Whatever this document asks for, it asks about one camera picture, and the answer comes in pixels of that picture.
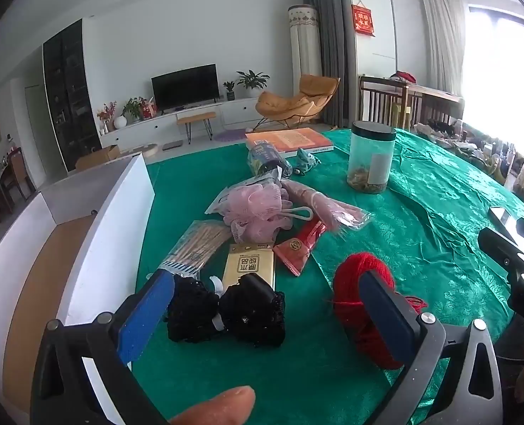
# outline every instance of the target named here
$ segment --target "orange book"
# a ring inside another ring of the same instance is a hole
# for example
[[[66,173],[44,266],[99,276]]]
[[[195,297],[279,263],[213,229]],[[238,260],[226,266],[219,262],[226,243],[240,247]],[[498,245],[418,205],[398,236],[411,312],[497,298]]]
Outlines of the orange book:
[[[246,146],[248,148],[252,148],[262,142],[274,144],[274,147],[285,158],[295,156],[298,148],[302,148],[309,153],[327,152],[333,149],[333,143],[328,138],[311,128],[246,134]]]

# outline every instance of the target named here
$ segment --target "clear plastic jar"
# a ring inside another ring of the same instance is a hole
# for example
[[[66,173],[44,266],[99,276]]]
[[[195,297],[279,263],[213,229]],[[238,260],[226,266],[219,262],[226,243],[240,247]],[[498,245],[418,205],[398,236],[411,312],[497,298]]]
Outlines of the clear plastic jar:
[[[381,193],[388,186],[396,130],[386,124],[355,121],[346,181],[356,191]]]

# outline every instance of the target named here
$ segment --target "green plant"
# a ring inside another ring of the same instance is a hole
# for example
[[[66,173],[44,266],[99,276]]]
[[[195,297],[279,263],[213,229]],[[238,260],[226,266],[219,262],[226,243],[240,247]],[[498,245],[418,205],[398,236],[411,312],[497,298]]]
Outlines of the green plant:
[[[234,81],[226,81],[223,83],[223,86],[226,87],[226,90],[231,93],[234,89]]]
[[[122,115],[126,116],[126,114],[132,115],[134,118],[141,118],[142,117],[142,101],[144,100],[143,97],[133,97],[131,98],[124,108],[122,109]]]
[[[267,86],[267,81],[270,79],[268,75],[264,75],[264,72],[260,72],[257,75],[252,70],[249,70],[248,73],[237,73],[240,75],[238,84],[243,84],[247,89],[254,89],[255,87],[264,89]]]

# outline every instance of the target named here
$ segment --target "red wall hanging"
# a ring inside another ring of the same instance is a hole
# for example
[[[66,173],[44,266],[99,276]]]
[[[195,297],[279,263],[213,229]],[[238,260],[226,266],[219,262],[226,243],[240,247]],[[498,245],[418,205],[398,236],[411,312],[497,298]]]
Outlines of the red wall hanging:
[[[353,5],[353,18],[355,32],[374,36],[372,11],[366,8],[361,1],[359,1],[356,5]]]

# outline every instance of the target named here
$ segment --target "white vase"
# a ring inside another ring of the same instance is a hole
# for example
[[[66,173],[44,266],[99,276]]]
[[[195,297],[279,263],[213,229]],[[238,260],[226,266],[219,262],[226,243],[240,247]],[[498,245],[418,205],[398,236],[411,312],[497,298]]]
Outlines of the white vase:
[[[247,87],[246,92],[248,94],[248,97],[252,99],[257,99],[260,97],[260,94],[262,94],[262,88],[261,87]]]
[[[114,119],[114,127],[116,129],[124,128],[128,124],[128,120],[124,115],[120,115]]]

